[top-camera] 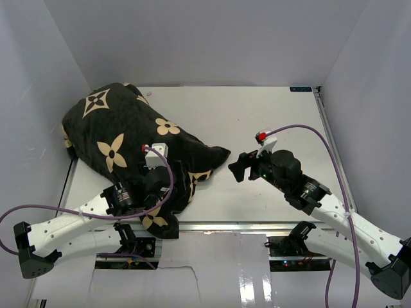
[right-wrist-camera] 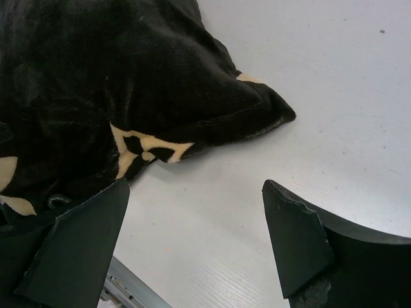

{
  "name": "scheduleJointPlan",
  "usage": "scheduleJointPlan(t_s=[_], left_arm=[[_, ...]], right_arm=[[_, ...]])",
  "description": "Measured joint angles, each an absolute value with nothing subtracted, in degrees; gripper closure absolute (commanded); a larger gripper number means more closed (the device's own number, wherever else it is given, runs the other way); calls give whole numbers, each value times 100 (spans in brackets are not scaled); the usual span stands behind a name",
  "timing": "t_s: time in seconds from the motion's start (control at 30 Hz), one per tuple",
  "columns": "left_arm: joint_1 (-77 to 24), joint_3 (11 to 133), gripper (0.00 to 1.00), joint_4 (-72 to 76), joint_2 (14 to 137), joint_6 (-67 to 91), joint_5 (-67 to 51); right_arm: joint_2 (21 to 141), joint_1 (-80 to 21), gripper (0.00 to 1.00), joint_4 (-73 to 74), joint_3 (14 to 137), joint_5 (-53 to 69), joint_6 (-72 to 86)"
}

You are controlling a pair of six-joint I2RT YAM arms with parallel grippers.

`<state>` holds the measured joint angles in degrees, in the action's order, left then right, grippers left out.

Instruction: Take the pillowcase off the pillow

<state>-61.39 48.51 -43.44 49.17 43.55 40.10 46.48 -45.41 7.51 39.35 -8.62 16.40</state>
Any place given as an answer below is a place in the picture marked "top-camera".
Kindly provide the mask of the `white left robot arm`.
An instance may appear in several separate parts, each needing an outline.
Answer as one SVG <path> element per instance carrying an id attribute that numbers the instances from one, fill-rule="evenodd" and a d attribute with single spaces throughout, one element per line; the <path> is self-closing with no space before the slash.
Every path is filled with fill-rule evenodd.
<path id="1" fill-rule="evenodd" d="M 146 170 L 136 179 L 122 181 L 75 210 L 43 223 L 20 222 L 13 228 L 23 278 L 33 279 L 50 272 L 57 264 L 87 255 L 109 254 L 135 257 L 143 247 L 132 227 L 119 217 L 147 210 L 153 218 L 167 192 L 185 188 L 181 161 Z"/>

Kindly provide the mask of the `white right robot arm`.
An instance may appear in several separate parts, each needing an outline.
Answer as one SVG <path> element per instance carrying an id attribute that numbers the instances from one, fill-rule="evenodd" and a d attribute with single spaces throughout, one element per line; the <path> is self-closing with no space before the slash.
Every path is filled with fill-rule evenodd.
<path id="1" fill-rule="evenodd" d="M 302 172 L 292 152 L 242 153 L 229 169 L 237 182 L 242 182 L 245 170 L 250 169 L 249 180 L 265 180 L 281 191 L 292 207 L 340 234 L 333 237 L 313 223 L 301 221 L 280 244 L 283 250 L 299 256 L 308 252 L 325 255 L 358 268 L 383 294 L 396 300 L 405 296 L 410 287 L 410 240 L 391 235 L 358 213 L 346 211 L 325 185 Z"/>

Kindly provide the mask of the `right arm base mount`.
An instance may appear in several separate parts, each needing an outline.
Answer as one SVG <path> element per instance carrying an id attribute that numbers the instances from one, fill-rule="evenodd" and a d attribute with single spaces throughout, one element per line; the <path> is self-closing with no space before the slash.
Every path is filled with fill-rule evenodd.
<path id="1" fill-rule="evenodd" d="M 268 249 L 270 271 L 308 272 L 329 271 L 330 258 L 308 250 L 305 240 L 315 224 L 301 221 L 288 235 L 270 236 L 265 247 Z"/>

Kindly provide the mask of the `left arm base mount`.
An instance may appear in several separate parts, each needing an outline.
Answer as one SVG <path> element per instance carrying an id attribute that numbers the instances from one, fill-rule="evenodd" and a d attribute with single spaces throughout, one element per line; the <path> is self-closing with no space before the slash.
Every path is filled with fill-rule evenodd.
<path id="1" fill-rule="evenodd" d="M 148 266 L 151 270 L 156 270 L 148 258 L 155 257 L 157 240 L 154 237 L 136 236 L 132 227 L 128 224 L 115 223 L 114 231 L 119 236 L 119 248 L 115 252 L 101 252 L 99 258 L 120 258 L 127 259 L 129 265 L 140 264 Z"/>

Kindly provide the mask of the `black floral pillowcase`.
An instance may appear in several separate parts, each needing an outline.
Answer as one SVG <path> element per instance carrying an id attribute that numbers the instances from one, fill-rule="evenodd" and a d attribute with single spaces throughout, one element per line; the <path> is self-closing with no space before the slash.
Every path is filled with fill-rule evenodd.
<path id="1" fill-rule="evenodd" d="M 231 154 L 167 120 L 131 84 L 111 83 L 81 99 L 64 116 L 62 132 L 70 156 L 115 184 L 147 174 L 144 145 L 167 145 L 173 194 L 140 218 L 144 228 L 161 239 L 179 237 L 176 215 L 192 201 L 198 183 L 210 178 Z"/>

